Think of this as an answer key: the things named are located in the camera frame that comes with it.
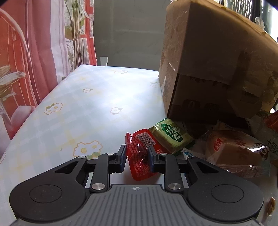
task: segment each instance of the plaid tablecloth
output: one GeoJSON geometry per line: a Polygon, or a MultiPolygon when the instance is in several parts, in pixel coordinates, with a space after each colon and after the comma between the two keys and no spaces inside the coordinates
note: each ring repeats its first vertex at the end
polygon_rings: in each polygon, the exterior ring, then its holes
{"type": "MultiPolygon", "coordinates": [[[[9,205],[19,183],[76,156],[117,152],[125,134],[165,118],[158,72],[82,65],[32,112],[0,160],[0,225],[15,220],[9,205]]],[[[111,183],[140,184],[128,161],[111,183]]],[[[142,182],[162,183],[156,175],[142,182]]]]}

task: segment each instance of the curtain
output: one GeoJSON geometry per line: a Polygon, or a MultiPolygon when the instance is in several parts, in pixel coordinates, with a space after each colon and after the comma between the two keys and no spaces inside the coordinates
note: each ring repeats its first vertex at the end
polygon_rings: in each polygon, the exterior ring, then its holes
{"type": "Polygon", "coordinates": [[[0,8],[0,156],[37,105],[96,65],[93,0],[8,0],[0,8]]]}

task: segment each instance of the ribbed gray surface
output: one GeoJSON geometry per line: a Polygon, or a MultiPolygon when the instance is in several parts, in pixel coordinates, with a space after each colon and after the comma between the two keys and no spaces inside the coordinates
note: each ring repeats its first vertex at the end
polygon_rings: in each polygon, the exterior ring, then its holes
{"type": "MultiPolygon", "coordinates": [[[[160,185],[113,185],[105,193],[93,194],[84,207],[67,219],[42,226],[220,226],[194,213],[179,194],[160,185]]],[[[17,220],[12,226],[40,224],[17,220]]],[[[230,226],[258,226],[255,220],[230,226]]]]}

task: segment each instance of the green snack package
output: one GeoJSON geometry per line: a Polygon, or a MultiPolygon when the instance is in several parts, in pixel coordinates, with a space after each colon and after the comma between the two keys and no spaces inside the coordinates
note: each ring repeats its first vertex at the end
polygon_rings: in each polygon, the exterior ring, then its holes
{"type": "Polygon", "coordinates": [[[151,131],[157,141],[171,154],[176,153],[193,141],[193,138],[188,133],[168,118],[163,119],[149,128],[149,131],[151,131]]]}

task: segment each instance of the tablecloth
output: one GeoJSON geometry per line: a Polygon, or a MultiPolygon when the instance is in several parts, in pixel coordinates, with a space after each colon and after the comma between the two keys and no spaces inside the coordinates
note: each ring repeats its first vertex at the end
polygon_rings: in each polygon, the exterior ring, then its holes
{"type": "MultiPolygon", "coordinates": [[[[165,118],[158,72],[135,68],[79,66],[38,105],[0,160],[0,225],[15,220],[9,194],[19,183],[76,156],[116,153],[125,134],[165,118]]],[[[162,183],[156,175],[132,179],[128,161],[111,183],[162,183]]]]}

